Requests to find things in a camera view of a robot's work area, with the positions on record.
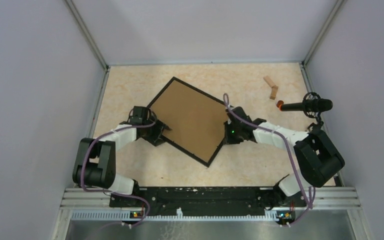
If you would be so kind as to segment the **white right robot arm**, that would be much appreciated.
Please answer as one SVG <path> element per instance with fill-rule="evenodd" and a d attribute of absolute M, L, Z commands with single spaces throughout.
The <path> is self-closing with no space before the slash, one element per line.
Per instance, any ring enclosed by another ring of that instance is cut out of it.
<path fill-rule="evenodd" d="M 225 143 L 251 141 L 285 150 L 293 172 L 283 177 L 273 188 L 273 200 L 287 206 L 298 192 L 309 187 L 321 188 L 345 166 L 345 160 L 328 135 L 321 129 L 291 130 L 265 119 L 251 121 L 242 107 L 226 109 Z"/>

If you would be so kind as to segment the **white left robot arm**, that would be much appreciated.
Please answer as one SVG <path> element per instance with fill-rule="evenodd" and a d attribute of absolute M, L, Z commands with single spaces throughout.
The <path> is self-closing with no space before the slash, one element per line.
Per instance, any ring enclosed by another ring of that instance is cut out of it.
<path fill-rule="evenodd" d="M 127 120 L 96 137 L 82 138 L 79 142 L 72 180 L 86 192 L 104 190 L 121 194 L 121 200 L 129 207 L 140 202 L 135 190 L 137 182 L 117 173 L 116 153 L 138 139 L 157 146 L 164 142 L 162 136 L 171 128 L 158 119 L 148 107 L 134 106 Z"/>

